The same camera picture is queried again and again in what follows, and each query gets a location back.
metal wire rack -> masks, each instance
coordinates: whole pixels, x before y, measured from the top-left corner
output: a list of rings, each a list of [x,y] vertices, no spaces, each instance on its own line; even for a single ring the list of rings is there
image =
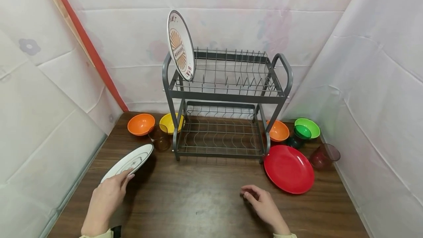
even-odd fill
[[[179,154],[242,158],[264,155],[254,106],[188,102],[186,112],[178,138]]]
[[[176,83],[176,90],[185,88],[192,92],[253,96],[284,95],[278,79],[273,77],[274,72],[269,70],[273,68],[267,66],[269,59],[265,52],[197,48],[194,56],[194,78],[190,82],[184,80]]]
[[[190,81],[176,69],[168,79],[170,54],[163,63],[163,86],[174,126],[182,115],[185,119],[181,133],[173,132],[176,160],[181,155],[262,158],[270,149],[270,128],[292,87],[286,58],[276,54],[270,62],[265,52],[199,48],[194,57],[196,69]],[[285,88],[274,70],[278,60],[287,74]],[[178,111],[173,99],[181,99]],[[262,104],[277,104],[269,125]]]

hand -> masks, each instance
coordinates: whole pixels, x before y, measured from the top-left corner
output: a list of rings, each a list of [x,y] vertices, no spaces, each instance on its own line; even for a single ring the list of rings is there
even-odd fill
[[[126,185],[135,176],[134,174],[128,176],[131,171],[132,169],[126,170],[104,180],[93,191],[87,216],[81,229],[82,235],[95,237],[107,232],[110,218],[123,202]]]
[[[241,187],[241,194],[253,205],[260,219],[272,226],[273,233],[279,235],[291,234],[270,193],[255,185],[245,185]]]

decorative plate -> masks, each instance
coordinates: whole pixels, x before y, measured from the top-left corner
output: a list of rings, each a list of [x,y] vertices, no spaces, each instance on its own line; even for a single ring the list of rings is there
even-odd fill
[[[195,61],[191,36],[182,16],[172,10],[167,18],[169,52],[181,76],[190,81],[194,77]]]
[[[137,149],[130,152],[128,155],[123,157],[116,163],[101,179],[101,183],[104,180],[108,179],[109,177],[115,176],[117,174],[122,173],[125,170],[133,168],[134,170],[131,171],[129,175],[135,173],[142,165],[144,165],[145,161],[147,161],[148,157],[150,157],[151,153],[153,152],[153,145],[146,144]]]

wrist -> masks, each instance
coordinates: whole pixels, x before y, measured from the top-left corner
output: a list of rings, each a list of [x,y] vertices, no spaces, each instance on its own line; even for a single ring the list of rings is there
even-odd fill
[[[86,218],[84,224],[81,228],[81,235],[85,235],[88,237],[96,237],[98,235],[102,235],[106,233],[109,229],[109,221],[108,220],[91,220]]]
[[[289,227],[284,219],[281,217],[275,224],[272,224],[273,233],[278,235],[291,235]]]

dark green cup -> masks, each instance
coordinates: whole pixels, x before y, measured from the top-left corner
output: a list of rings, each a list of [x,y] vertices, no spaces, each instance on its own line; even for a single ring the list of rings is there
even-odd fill
[[[286,145],[295,149],[300,149],[307,140],[311,138],[311,131],[302,125],[293,127],[289,138],[286,140]]]

